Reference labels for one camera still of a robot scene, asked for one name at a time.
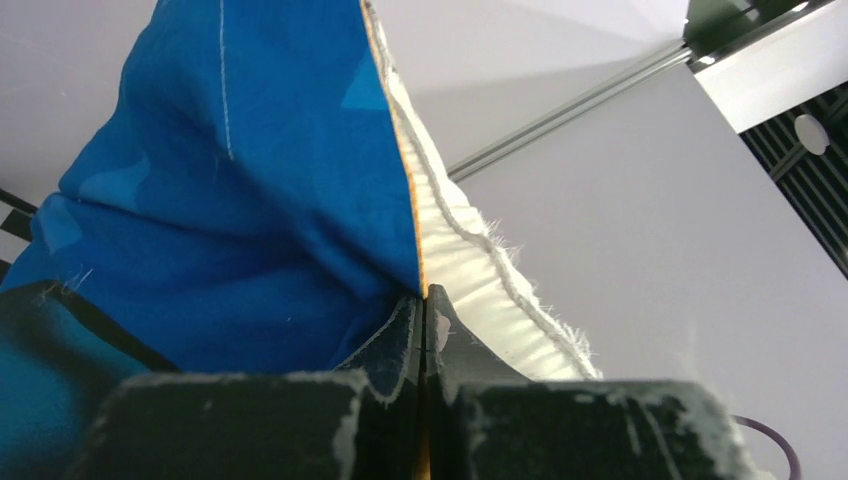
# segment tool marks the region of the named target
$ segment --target orange stitched edge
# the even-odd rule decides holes
[[[401,141],[400,141],[400,133],[399,129],[399,121],[397,117],[397,112],[395,111],[394,105],[392,105],[391,94],[389,93],[389,89],[385,84],[385,80],[381,72],[383,71],[383,58],[380,56],[380,52],[377,50],[377,47],[374,45],[374,30],[371,25],[371,21],[368,15],[368,7],[365,4],[366,0],[360,0],[359,8],[362,11],[362,18],[365,22],[365,30],[368,32],[368,46],[371,49],[371,56],[374,57],[374,61],[377,63],[377,68],[379,69],[378,76],[380,77],[380,86],[383,89],[383,95],[386,96],[387,103],[389,104],[389,112],[392,116],[392,127],[395,130],[395,141],[398,144],[398,151],[400,152],[400,159],[403,163],[403,170],[406,172],[406,181],[409,185],[409,196],[412,200],[412,218],[415,222],[415,246],[418,250],[418,280],[421,283],[421,295],[424,298],[427,298],[429,283],[427,282],[427,272],[424,270],[424,252],[421,248],[421,223],[418,219],[418,187],[415,184],[415,179],[412,175],[412,168],[409,166],[409,162],[406,158],[406,153],[403,151]]]

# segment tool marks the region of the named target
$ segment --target black grille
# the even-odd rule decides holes
[[[823,155],[807,151],[795,119],[808,114],[827,130]],[[742,140],[827,253],[848,277],[848,83],[742,133]]]

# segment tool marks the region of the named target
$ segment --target white fabric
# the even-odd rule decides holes
[[[545,312],[530,283],[491,237],[483,217],[448,178],[432,139],[413,111],[368,2],[363,3],[363,11],[410,177],[426,281],[444,286],[463,324],[528,378],[600,378],[582,334]]]

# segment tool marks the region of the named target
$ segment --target purple cable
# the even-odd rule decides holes
[[[777,433],[768,425],[748,417],[733,415],[733,420],[735,420],[739,425],[756,430],[772,439],[774,443],[780,446],[781,450],[783,450],[783,453],[786,455],[786,460],[789,461],[789,480],[802,480],[801,461],[798,459],[798,454],[795,453],[795,449],[792,448],[792,445],[790,445],[785,438],[783,438],[783,435]]]

